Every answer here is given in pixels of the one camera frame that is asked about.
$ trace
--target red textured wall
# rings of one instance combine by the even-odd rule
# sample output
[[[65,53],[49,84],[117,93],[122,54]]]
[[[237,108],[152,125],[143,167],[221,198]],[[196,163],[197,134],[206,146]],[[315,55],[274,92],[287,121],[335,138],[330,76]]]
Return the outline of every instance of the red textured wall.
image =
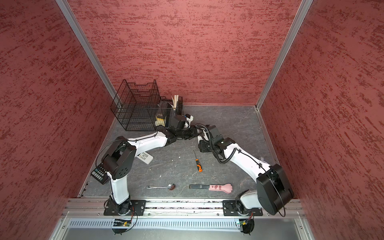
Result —
[[[315,0],[262,106],[316,240],[384,239],[384,2]]]
[[[112,84],[255,104],[301,0],[68,0]]]
[[[0,239],[47,239],[113,115],[54,0],[0,3]]]

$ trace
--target metal bracket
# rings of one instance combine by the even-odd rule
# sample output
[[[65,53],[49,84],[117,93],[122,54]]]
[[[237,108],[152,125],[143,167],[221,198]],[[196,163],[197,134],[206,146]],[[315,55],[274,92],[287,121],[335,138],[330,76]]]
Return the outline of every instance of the metal bracket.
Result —
[[[224,216],[240,216],[240,214],[235,209],[236,201],[235,200],[223,200],[223,212]],[[263,216],[263,210],[261,208],[252,209],[254,216]]]
[[[146,200],[131,200],[131,204],[133,206],[134,211],[138,216],[143,216]],[[104,210],[104,216],[121,216],[119,215],[114,208],[112,207],[110,201],[107,202]]]

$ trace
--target black calculator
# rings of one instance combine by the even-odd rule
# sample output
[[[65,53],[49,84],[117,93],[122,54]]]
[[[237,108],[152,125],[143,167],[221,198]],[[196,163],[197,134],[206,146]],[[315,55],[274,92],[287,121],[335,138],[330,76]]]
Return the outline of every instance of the black calculator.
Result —
[[[103,163],[100,163],[97,168],[91,172],[91,176],[94,177],[101,184],[104,184],[108,181],[109,177],[107,171],[103,168]]]

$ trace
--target gray tabletop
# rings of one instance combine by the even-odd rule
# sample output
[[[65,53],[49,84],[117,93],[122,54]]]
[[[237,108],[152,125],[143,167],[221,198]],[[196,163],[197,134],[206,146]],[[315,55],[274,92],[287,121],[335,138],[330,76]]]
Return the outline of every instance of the gray tabletop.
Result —
[[[192,124],[216,125],[224,138],[232,138],[254,157],[263,157],[266,162],[273,164],[253,107],[184,106],[184,113],[194,116]],[[108,142],[118,136],[131,138],[150,133],[127,132],[117,123]],[[128,190],[131,197],[234,198],[242,191],[256,188],[252,178],[236,164],[232,162],[219,164],[212,153],[200,153],[197,144],[197,138],[179,140],[169,146],[147,151],[154,157],[149,165],[135,158],[128,173]],[[193,151],[200,159],[202,172],[197,171]],[[173,191],[146,189],[147,185],[166,186],[169,183],[176,184]],[[230,194],[189,189],[190,184],[226,183],[231,183],[233,186]],[[110,193],[108,182],[101,185],[89,177],[83,196],[108,196]]]

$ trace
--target spoon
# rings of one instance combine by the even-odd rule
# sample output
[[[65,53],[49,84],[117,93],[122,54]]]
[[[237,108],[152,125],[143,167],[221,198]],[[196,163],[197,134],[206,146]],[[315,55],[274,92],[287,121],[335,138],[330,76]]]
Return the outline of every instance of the spoon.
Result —
[[[175,189],[175,187],[176,187],[176,185],[175,185],[174,183],[171,183],[171,184],[169,184],[169,185],[166,186],[166,187],[150,186],[150,185],[148,185],[148,186],[147,186],[147,189],[151,189],[151,188],[167,188],[168,190],[172,191],[172,190]]]

